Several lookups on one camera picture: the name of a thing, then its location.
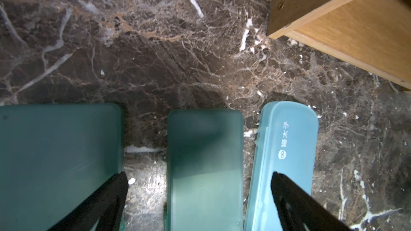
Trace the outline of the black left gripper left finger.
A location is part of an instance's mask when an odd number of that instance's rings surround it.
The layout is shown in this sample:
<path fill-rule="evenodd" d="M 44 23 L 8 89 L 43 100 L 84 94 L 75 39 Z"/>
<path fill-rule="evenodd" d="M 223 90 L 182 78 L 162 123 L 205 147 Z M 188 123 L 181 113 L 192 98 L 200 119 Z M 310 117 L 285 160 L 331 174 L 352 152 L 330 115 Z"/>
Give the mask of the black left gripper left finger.
<path fill-rule="evenodd" d="M 125 172 L 116 173 L 51 231 L 118 231 L 128 192 Z"/>

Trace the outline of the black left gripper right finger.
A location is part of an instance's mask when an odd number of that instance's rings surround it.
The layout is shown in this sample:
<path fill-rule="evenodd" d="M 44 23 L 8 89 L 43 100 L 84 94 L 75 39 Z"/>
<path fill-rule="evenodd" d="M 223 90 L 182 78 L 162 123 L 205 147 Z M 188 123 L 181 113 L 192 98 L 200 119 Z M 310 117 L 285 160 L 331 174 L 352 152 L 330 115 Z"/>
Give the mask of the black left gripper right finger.
<path fill-rule="evenodd" d="M 284 231 L 350 231 L 282 173 L 273 173 L 271 192 Z"/>

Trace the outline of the dark green pencil case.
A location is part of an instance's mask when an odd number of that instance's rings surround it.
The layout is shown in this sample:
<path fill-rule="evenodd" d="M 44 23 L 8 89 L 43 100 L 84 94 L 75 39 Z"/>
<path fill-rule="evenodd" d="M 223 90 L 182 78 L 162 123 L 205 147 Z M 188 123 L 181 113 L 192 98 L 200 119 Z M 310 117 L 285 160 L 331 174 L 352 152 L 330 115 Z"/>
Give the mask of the dark green pencil case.
<path fill-rule="evenodd" d="M 46 231 L 124 169 L 116 104 L 1 107 L 1 230 Z"/>
<path fill-rule="evenodd" d="M 240 111 L 169 113 L 165 230 L 243 229 L 243 132 Z"/>

